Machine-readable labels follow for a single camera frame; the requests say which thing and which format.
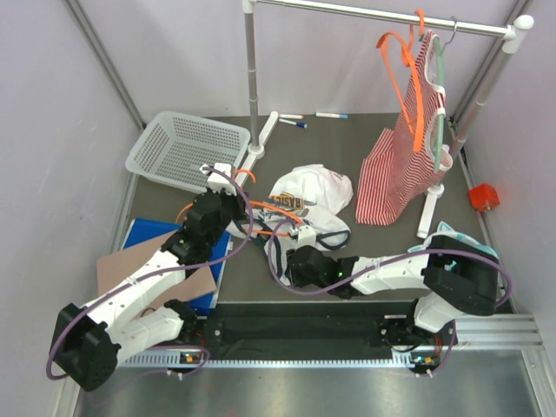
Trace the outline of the white printed tank top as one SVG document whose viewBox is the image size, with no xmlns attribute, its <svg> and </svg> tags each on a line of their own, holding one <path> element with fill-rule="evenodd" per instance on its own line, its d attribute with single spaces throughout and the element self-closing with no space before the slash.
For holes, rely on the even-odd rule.
<svg viewBox="0 0 556 417">
<path fill-rule="evenodd" d="M 347 246 L 351 229 L 338 214 L 351 202 L 353 186 L 348 176 L 327 169 L 322 164 L 311 164 L 292 169 L 275 182 L 264 202 L 277 203 L 298 215 L 316 232 L 315 246 L 321 251 L 336 251 Z M 281 282 L 290 284 L 285 276 L 286 253 L 295 249 L 290 237 L 294 226 L 278 223 L 287 218 L 265 208 L 253 208 L 254 227 L 250 240 L 271 254 Z"/>
</svg>

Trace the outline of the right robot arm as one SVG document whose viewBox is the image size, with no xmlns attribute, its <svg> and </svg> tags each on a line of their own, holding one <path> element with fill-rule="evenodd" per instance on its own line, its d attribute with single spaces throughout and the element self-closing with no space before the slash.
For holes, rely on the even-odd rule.
<svg viewBox="0 0 556 417">
<path fill-rule="evenodd" d="M 490 316 L 497 304 L 499 258 L 474 238 L 437 231 L 407 255 L 337 260 L 311 246 L 287 255 L 287 277 L 298 287 L 313 285 L 342 299 L 400 289 L 427 290 L 407 319 L 407 337 L 428 342 L 463 315 Z"/>
</svg>

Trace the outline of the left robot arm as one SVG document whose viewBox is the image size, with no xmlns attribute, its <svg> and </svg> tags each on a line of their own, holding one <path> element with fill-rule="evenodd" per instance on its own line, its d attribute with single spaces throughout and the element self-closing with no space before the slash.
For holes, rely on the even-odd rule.
<svg viewBox="0 0 556 417">
<path fill-rule="evenodd" d="M 103 385 L 130 357 L 159 343 L 188 344 L 197 325 L 193 311 L 169 301 L 143 315 L 159 295 L 201 268 L 219 263 L 213 248 L 231 222 L 252 220 L 246 193 L 198 195 L 183 225 L 130 276 L 81 307 L 70 303 L 57 318 L 46 365 L 47 377 L 70 377 L 87 392 Z"/>
</svg>

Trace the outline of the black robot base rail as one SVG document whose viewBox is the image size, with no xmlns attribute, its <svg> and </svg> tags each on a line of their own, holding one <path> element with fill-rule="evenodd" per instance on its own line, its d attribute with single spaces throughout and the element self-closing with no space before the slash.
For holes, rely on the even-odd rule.
<svg viewBox="0 0 556 417">
<path fill-rule="evenodd" d="M 226 302 L 199 316 L 190 337 L 213 360 L 386 359 L 392 347 L 435 350 L 450 341 L 407 334 L 410 302 Z"/>
</svg>

